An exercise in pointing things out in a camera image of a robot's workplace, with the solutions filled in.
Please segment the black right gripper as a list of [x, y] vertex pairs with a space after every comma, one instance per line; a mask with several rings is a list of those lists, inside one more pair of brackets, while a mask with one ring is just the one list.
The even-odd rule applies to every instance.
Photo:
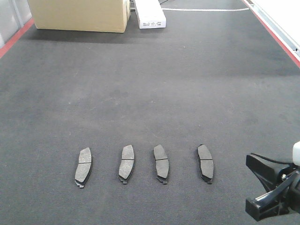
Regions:
[[265, 188], [265, 194], [246, 199], [245, 211], [254, 220], [300, 212], [300, 167], [256, 153], [246, 156], [246, 166]]

